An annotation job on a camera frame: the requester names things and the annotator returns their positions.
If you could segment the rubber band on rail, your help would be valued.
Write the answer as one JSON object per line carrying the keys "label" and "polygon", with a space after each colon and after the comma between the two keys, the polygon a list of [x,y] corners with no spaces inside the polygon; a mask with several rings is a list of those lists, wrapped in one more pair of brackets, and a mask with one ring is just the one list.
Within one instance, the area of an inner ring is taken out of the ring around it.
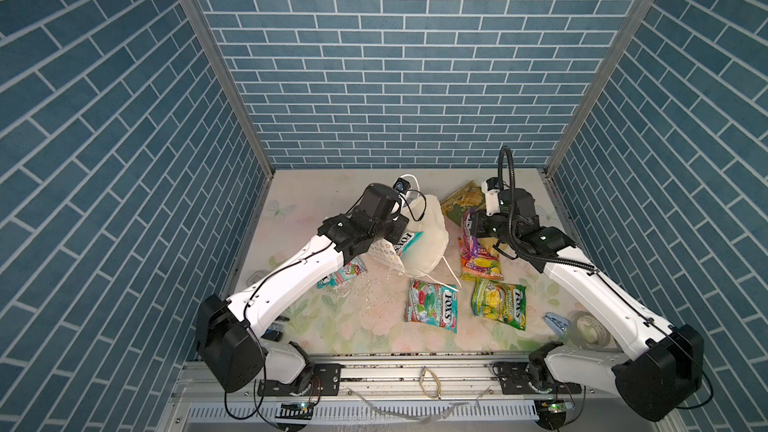
{"label": "rubber band on rail", "polygon": [[443,396],[442,382],[438,375],[428,367],[422,367],[418,385],[422,393],[431,400],[441,400]]}

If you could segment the green Fox's lemon candy bag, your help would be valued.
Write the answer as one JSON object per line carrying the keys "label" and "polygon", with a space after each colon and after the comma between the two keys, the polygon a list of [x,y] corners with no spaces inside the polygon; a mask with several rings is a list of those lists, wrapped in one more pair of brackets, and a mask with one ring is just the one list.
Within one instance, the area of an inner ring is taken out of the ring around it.
{"label": "green Fox's lemon candy bag", "polygon": [[526,287],[490,279],[477,279],[470,305],[482,317],[524,331],[527,325]]}

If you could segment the teal snack packet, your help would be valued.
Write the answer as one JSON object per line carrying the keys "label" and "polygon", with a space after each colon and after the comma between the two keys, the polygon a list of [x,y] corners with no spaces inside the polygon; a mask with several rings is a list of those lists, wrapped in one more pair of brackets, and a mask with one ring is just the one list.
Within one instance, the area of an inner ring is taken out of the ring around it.
{"label": "teal snack packet", "polygon": [[458,292],[450,287],[412,280],[405,306],[405,321],[458,330]]}

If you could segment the yellow chips bag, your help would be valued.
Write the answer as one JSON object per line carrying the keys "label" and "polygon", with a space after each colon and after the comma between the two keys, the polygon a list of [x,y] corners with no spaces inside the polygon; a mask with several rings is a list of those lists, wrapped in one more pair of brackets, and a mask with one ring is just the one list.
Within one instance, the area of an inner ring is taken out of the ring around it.
{"label": "yellow chips bag", "polygon": [[481,187],[475,181],[470,181],[443,200],[440,207],[449,221],[461,226],[469,209],[481,210],[485,207],[485,197]]}

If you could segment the aluminium corner post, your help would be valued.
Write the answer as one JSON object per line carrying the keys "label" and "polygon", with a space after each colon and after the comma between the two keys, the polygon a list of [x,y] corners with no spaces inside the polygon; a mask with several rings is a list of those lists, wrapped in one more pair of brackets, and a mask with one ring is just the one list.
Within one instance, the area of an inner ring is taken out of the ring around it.
{"label": "aluminium corner post", "polygon": [[274,167],[266,153],[246,105],[239,93],[232,74],[220,51],[216,38],[206,20],[198,0],[178,0],[189,24],[206,55],[214,76],[230,104],[232,111],[247,138],[254,155],[264,170],[267,180],[274,176]]}
{"label": "aluminium corner post", "polygon": [[634,0],[629,7],[621,26],[609,45],[605,57],[598,65],[593,79],[585,88],[581,102],[574,110],[570,122],[565,127],[563,135],[546,162],[543,172],[547,180],[552,181],[554,179],[567,151],[589,118],[598,98],[604,91],[654,1]]}

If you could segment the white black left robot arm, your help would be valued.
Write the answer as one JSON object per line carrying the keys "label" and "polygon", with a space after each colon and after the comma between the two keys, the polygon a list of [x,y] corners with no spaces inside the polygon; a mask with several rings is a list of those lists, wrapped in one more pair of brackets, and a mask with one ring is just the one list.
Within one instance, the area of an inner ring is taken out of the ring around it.
{"label": "white black left robot arm", "polygon": [[225,299],[213,294],[199,306],[196,351],[227,393],[254,381],[285,384],[303,391],[313,370],[298,345],[262,340],[267,329],[290,305],[321,279],[368,252],[380,240],[397,240],[409,219],[403,215],[410,184],[368,185],[342,214],[325,219],[293,257],[252,286]]}

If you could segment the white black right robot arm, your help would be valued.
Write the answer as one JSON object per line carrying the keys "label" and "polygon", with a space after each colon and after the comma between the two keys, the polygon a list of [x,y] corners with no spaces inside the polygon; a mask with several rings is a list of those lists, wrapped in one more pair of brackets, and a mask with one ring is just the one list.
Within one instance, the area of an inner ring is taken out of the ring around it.
{"label": "white black right robot arm", "polygon": [[689,325],[674,326],[646,308],[600,271],[576,242],[556,227],[543,227],[533,196],[499,179],[482,185],[485,207],[469,214],[469,233],[507,245],[514,257],[568,291],[618,346],[618,351],[571,348],[549,342],[529,356],[534,388],[561,383],[620,397],[640,417],[658,422],[707,380],[704,341]]}

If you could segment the clear tape roll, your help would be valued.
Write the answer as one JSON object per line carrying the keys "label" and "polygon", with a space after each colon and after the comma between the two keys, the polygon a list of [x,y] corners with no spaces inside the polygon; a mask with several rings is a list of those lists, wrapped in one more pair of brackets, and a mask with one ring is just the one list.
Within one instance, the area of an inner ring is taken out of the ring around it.
{"label": "clear tape roll", "polygon": [[569,340],[581,349],[605,349],[612,341],[608,329],[596,317],[584,311],[579,311],[569,318],[567,334]]}

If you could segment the orange Fox's fruits candy bag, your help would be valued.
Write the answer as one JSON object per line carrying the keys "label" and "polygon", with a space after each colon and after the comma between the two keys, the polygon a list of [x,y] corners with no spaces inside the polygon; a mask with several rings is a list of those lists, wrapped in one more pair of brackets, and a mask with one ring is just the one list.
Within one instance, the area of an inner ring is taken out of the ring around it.
{"label": "orange Fox's fruits candy bag", "polygon": [[458,239],[462,280],[488,279],[501,281],[504,275],[497,256],[492,255],[480,242]]}

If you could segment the aluminium right corner post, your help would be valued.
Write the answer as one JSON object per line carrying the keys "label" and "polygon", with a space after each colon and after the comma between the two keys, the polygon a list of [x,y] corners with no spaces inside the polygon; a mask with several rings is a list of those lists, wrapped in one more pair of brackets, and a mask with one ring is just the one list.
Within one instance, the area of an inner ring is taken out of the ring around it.
{"label": "aluminium right corner post", "polygon": [[547,180],[552,181],[554,179],[567,151],[589,118],[598,98],[604,91],[654,1],[634,0],[629,7],[621,26],[609,45],[605,57],[598,65],[593,79],[585,88],[581,102],[574,110],[570,122],[565,127],[563,135],[546,162],[543,172]]}

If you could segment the green Fox's mint candy bag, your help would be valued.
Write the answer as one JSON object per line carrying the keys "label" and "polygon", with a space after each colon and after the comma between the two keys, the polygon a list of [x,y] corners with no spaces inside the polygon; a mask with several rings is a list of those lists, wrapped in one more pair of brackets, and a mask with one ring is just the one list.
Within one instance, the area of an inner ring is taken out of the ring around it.
{"label": "green Fox's mint candy bag", "polygon": [[354,278],[362,276],[367,273],[367,268],[364,262],[360,258],[352,259],[348,264],[344,265],[335,272],[332,272],[328,276],[324,277],[317,283],[318,289],[326,287],[338,287]]}

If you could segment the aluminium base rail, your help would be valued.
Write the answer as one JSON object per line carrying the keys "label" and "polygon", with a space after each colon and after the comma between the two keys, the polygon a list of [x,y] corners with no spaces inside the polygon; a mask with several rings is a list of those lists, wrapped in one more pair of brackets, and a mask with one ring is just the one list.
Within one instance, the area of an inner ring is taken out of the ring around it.
{"label": "aluminium base rail", "polygon": [[615,372],[627,356],[614,350],[558,347],[543,364],[526,353],[427,353],[319,355],[306,358],[296,349],[274,351],[260,371],[256,360],[234,368],[235,387],[225,392],[202,361],[184,365],[171,398],[176,402],[220,401],[236,405],[265,396],[297,399],[311,387],[323,400],[444,400],[481,398],[598,397],[617,395]]}

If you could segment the purple snack packet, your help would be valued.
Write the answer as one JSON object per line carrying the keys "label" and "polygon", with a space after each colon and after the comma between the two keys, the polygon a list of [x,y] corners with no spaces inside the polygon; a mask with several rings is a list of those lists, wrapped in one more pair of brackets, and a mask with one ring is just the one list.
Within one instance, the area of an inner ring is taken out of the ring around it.
{"label": "purple snack packet", "polygon": [[479,255],[480,244],[474,236],[476,209],[469,208],[464,212],[461,223],[461,253],[465,257],[474,258]]}

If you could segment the aluminium left corner post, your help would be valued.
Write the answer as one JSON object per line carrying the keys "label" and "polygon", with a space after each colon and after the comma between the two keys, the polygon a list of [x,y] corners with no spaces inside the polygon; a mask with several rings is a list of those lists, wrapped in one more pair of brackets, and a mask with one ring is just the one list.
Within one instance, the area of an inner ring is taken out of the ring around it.
{"label": "aluminium left corner post", "polygon": [[246,105],[239,93],[232,74],[220,51],[216,38],[206,20],[198,0],[178,0],[189,24],[206,55],[214,76],[230,104],[232,111],[247,138],[254,155],[264,170],[267,180],[274,176],[274,167],[266,153]]}

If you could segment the white printed paper bag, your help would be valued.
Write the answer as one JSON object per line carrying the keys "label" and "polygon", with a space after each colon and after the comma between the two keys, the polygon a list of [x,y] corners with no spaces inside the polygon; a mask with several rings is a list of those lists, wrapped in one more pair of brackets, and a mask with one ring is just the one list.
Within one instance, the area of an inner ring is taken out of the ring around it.
{"label": "white printed paper bag", "polygon": [[[412,174],[404,174],[419,191],[418,179]],[[366,256],[391,272],[405,274],[416,280],[441,284],[457,292],[461,289],[457,274],[448,264],[445,251],[449,243],[449,233],[436,196],[424,194],[426,202],[417,201],[412,205],[403,205],[401,213],[409,219],[406,232],[401,239],[391,244],[386,240],[374,242]],[[445,283],[431,275],[431,272],[443,263],[449,270],[453,282]]]}

